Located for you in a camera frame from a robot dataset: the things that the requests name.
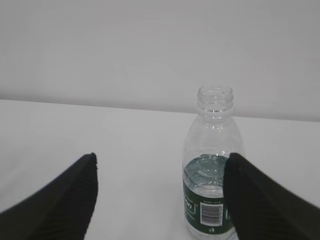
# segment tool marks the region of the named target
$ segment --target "clear plastic bottle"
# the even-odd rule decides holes
[[[186,225],[198,240],[235,239],[223,198],[226,160],[230,153],[245,153],[241,133],[232,118],[233,92],[227,86],[203,86],[197,100],[198,116],[183,150]]]

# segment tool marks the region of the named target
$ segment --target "black rubber pad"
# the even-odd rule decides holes
[[[232,153],[223,194],[240,240],[319,240],[320,209]]]
[[[0,240],[83,240],[97,196],[97,158],[92,153],[1,213]]]

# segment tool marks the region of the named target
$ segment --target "white tabletop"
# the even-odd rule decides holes
[[[0,100],[0,212],[83,154],[98,158],[86,240],[191,240],[182,146],[194,114]],[[247,158],[320,207],[320,123],[235,117]]]

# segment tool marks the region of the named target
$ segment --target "white wall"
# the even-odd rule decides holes
[[[320,1],[2,0],[0,98],[320,121]]]

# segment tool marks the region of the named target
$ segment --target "bottle neck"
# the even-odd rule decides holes
[[[205,121],[223,122],[231,117],[235,111],[233,99],[230,87],[203,86],[198,91],[196,112]]]

